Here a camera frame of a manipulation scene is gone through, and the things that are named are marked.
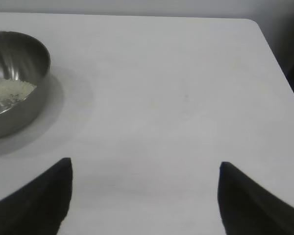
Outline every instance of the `white table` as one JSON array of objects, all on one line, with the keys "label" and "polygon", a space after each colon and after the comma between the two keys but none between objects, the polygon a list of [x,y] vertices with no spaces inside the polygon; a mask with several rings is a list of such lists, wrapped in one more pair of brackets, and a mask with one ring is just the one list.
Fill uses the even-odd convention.
[{"label": "white table", "polygon": [[41,40],[47,108],[0,140],[0,199],[71,157],[61,235],[224,234],[230,161],[294,206],[294,95],[244,19],[0,13]]}]

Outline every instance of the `metal bowl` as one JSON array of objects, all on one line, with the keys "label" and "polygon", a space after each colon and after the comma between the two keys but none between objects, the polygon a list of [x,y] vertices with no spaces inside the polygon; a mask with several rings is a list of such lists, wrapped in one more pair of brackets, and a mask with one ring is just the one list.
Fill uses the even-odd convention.
[{"label": "metal bowl", "polygon": [[0,79],[29,82],[36,88],[15,104],[0,105],[0,137],[34,120],[47,96],[50,55],[37,39],[18,32],[0,31]]}]

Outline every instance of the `white surface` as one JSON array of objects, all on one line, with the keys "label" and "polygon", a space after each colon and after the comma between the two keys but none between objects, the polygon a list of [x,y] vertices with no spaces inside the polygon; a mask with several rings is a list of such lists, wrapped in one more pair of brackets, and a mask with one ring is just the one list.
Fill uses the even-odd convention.
[{"label": "white surface", "polygon": [[230,161],[294,206],[294,95],[249,20],[0,14],[52,58],[47,108],[0,140],[0,199],[71,157],[61,235],[224,234]]},{"label": "white surface", "polygon": [[294,61],[294,0],[0,0],[0,11],[247,18],[285,72]]}]

